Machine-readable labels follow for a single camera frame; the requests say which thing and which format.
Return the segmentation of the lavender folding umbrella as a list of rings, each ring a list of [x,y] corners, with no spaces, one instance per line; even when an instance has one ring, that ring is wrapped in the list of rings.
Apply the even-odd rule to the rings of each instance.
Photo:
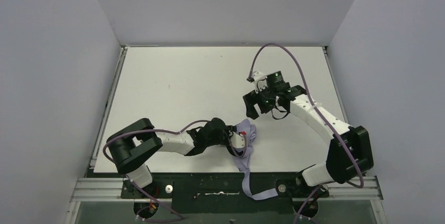
[[[250,160],[253,154],[253,143],[257,138],[256,126],[252,124],[249,119],[244,119],[240,123],[236,124],[236,133],[241,134],[243,137],[245,136],[246,139],[246,150],[242,151],[243,157],[234,157],[235,166],[244,174],[244,178],[241,183],[242,191],[246,196],[257,201],[277,197],[278,192],[275,188],[267,189],[256,194],[253,194],[250,188]]]

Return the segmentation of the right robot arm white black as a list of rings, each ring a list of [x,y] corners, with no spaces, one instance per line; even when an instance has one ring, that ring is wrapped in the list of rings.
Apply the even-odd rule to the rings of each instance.
[[[260,114],[282,107],[286,115],[300,118],[327,144],[326,161],[302,171],[305,185],[343,184],[373,168],[369,133],[364,127],[353,127],[338,119],[309,98],[303,87],[284,81],[280,71],[271,74],[256,71],[248,81],[255,88],[243,96],[247,117],[255,120]]]

